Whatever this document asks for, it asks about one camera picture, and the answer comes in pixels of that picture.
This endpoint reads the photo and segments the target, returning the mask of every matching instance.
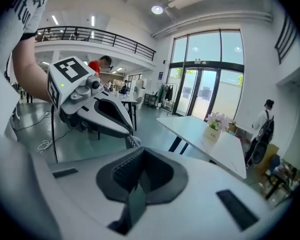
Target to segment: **person in red shirt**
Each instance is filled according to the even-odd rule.
[[[105,55],[105,56],[102,56],[99,60],[92,60],[89,62],[88,66],[90,68],[92,68],[95,72],[98,73],[98,76],[100,76],[100,69],[104,69],[104,70],[107,70],[107,69],[112,69],[112,59]]]

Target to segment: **person carrying backpack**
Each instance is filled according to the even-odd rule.
[[[246,167],[252,165],[253,161],[250,158],[253,155],[255,149],[258,149],[261,153],[266,152],[267,145],[272,139],[275,129],[274,115],[272,112],[272,107],[274,104],[275,102],[273,100],[267,99],[264,104],[265,110],[261,111],[257,120],[252,125],[252,128],[255,129],[255,133],[253,134],[251,139],[251,146],[244,158]]]

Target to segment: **black backpack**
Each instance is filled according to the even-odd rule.
[[[259,130],[259,133],[255,137],[255,139],[258,142],[263,142],[263,143],[268,144],[272,140],[272,137],[274,135],[274,131],[275,131],[274,118],[275,118],[275,116],[273,116],[272,119],[269,119],[268,111],[266,110],[265,112],[266,112],[267,121],[264,123],[264,125]]]

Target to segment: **handrail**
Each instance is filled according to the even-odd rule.
[[[290,51],[298,35],[297,28],[290,19],[288,13],[284,15],[284,22],[279,38],[274,46],[278,53],[279,64],[282,63],[285,56]]]
[[[153,61],[156,51],[130,38],[84,26],[50,26],[38,29],[36,42],[74,40],[116,47]]]

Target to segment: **vase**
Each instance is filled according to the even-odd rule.
[[[221,131],[212,129],[211,127],[208,126],[207,128],[205,128],[203,135],[206,138],[216,142],[219,139],[220,133],[221,133]]]

